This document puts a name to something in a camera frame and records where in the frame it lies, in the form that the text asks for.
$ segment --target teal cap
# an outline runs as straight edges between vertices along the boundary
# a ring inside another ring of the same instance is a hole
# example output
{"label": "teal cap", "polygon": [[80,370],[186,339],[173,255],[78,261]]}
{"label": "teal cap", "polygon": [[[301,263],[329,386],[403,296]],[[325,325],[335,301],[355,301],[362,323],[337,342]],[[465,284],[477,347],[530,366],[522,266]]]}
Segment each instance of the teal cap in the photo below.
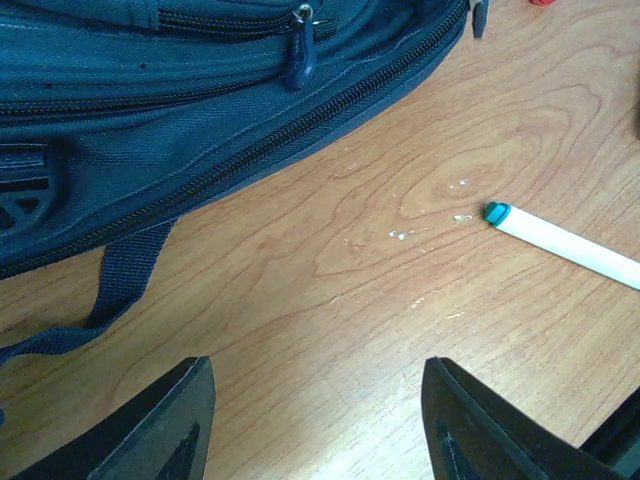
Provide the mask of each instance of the teal cap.
{"label": "teal cap", "polygon": [[484,209],[484,219],[492,226],[497,227],[507,218],[511,211],[508,203],[490,202]]}

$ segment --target wood grain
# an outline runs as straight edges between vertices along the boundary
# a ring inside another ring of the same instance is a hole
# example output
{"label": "wood grain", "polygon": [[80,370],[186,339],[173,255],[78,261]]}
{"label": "wood grain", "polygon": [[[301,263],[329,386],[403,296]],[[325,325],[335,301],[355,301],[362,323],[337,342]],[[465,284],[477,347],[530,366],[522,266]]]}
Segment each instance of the wood grain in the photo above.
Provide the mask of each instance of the wood grain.
{"label": "wood grain", "polygon": [[[431,478],[432,355],[580,444],[640,384],[638,292],[479,209],[511,202],[640,257],[639,31],[637,0],[494,1],[486,38],[467,32],[399,104],[181,220],[104,339],[9,362],[1,476],[192,355],[217,380],[211,479]],[[100,256],[1,283],[0,344],[86,315]]]}

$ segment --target navy blue backpack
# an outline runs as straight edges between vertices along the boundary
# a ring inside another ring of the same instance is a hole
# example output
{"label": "navy blue backpack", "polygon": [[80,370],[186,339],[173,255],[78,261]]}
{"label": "navy blue backpack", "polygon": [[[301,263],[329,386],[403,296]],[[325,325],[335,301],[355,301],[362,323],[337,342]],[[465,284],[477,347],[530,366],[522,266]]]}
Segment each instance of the navy blue backpack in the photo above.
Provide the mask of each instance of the navy blue backpack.
{"label": "navy blue backpack", "polygon": [[106,245],[93,311],[0,364],[101,335],[176,219],[416,88],[488,0],[0,1],[0,278]]}

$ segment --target zipper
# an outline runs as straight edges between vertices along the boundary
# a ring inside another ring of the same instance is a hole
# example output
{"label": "zipper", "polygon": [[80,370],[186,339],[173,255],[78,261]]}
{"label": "zipper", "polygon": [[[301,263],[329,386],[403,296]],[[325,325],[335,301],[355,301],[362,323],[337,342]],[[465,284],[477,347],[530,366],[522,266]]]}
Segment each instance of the zipper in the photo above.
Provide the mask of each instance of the zipper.
{"label": "zipper", "polygon": [[[223,34],[234,32],[233,35],[243,35],[244,39],[264,37],[265,35],[279,35],[293,32],[289,58],[285,70],[285,85],[290,90],[297,90],[307,85],[315,74],[318,62],[316,43],[333,36],[336,33],[335,24],[330,20],[313,20],[313,8],[301,4],[293,12],[270,20],[253,21],[221,21],[215,19],[201,19],[201,17],[171,14],[180,18],[187,18],[189,25],[204,25],[199,32]],[[175,107],[198,100],[210,99],[227,95],[247,87],[267,82],[277,77],[271,75],[266,78],[243,82],[223,87],[203,89],[195,92],[178,94],[144,95],[129,98],[113,99],[82,99],[82,100],[47,100],[31,102],[27,106],[15,106],[11,103],[0,103],[0,125],[18,123],[34,123],[38,117],[50,116],[85,116],[136,113],[162,107]]]}
{"label": "zipper", "polygon": [[26,106],[13,106],[10,103],[0,103],[0,125],[27,123],[37,121],[37,117],[52,115],[108,115],[114,113],[134,113],[145,109],[160,107],[175,107],[185,103],[195,102],[221,95],[227,95],[244,88],[248,88],[273,79],[275,76],[252,82],[236,83],[223,87],[203,89],[195,92],[172,93],[160,95],[144,95],[130,98],[111,99],[82,99],[82,100],[47,100],[44,102],[30,102]]}
{"label": "zipper", "polygon": [[184,213],[194,206],[189,202],[196,201],[195,205],[197,205],[197,199],[201,194],[212,192],[223,181],[231,179],[243,169],[300,139],[406,73],[418,61],[433,52],[450,35],[452,28],[464,18],[468,10],[468,0],[461,0],[445,16],[436,29],[409,51],[346,90],[336,94],[330,100],[307,112],[297,120],[280,127],[267,137],[231,156],[222,164],[212,167],[198,178],[166,197],[156,200],[150,205],[136,210],[116,222],[99,228],[63,247],[36,255],[10,266],[0,267],[0,278],[17,275],[18,273],[39,268],[68,256],[107,244],[122,234],[130,234],[136,229],[144,228],[146,223],[152,221],[154,217],[165,216],[168,219],[171,214],[176,215],[174,211],[178,207],[182,207],[180,211]]}
{"label": "zipper", "polygon": [[315,76],[318,67],[318,51],[313,36],[313,8],[303,3],[294,12],[293,37],[284,76],[289,90],[300,90]]}
{"label": "zipper", "polygon": [[[253,19],[220,19],[198,15],[185,15],[165,9],[159,10],[160,31],[201,33],[230,40],[247,41],[272,35],[283,35],[293,30],[303,8],[311,8],[308,4],[298,6],[292,12],[278,17]],[[322,19],[313,22],[316,40],[321,41],[335,33],[332,20]]]}
{"label": "zipper", "polygon": [[489,13],[489,0],[469,0],[471,11],[471,29],[473,38],[480,39],[487,27],[487,14]]}

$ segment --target zipper track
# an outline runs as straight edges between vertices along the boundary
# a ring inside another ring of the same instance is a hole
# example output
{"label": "zipper track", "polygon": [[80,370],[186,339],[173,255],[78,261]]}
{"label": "zipper track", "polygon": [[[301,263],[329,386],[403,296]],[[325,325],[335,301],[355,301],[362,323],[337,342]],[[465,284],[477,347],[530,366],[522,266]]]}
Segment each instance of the zipper track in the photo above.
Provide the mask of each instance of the zipper track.
{"label": "zipper track", "polygon": [[0,125],[5,121],[14,122],[20,117],[33,120],[34,116],[44,115],[78,115],[92,113],[129,113],[145,108],[173,107],[183,103],[227,95],[242,90],[258,83],[270,80],[269,77],[253,82],[244,82],[224,87],[209,88],[197,92],[184,92],[174,94],[145,95],[130,98],[107,98],[96,103],[94,99],[80,100],[47,100],[46,102],[33,102],[29,106],[12,107],[8,104],[0,104]]}
{"label": "zipper track", "polygon": [[219,35],[266,36],[287,30],[293,21],[293,14],[287,13],[279,17],[260,20],[237,19],[223,20],[219,18],[201,17],[159,10],[160,29],[181,30]]}
{"label": "zipper track", "polygon": [[447,37],[451,29],[466,15],[468,9],[468,1],[462,0],[445,16],[442,23],[434,31],[390,64],[369,74],[355,85],[332,97],[326,103],[307,112],[294,122],[280,127],[267,137],[236,153],[222,164],[213,167],[166,197],[156,200],[146,207],[132,212],[116,222],[99,228],[63,247],[36,255],[10,266],[0,267],[0,277],[6,278],[17,275],[58,259],[104,245],[109,241],[113,241],[116,234],[123,232],[125,229],[128,230],[128,233],[133,233],[136,228],[142,228],[144,222],[149,220],[150,214],[158,216],[171,213],[171,210],[177,205],[198,197],[200,194],[215,187],[216,184],[233,177],[248,165],[264,159],[274,151],[299,139],[406,73],[414,63],[428,55]]}

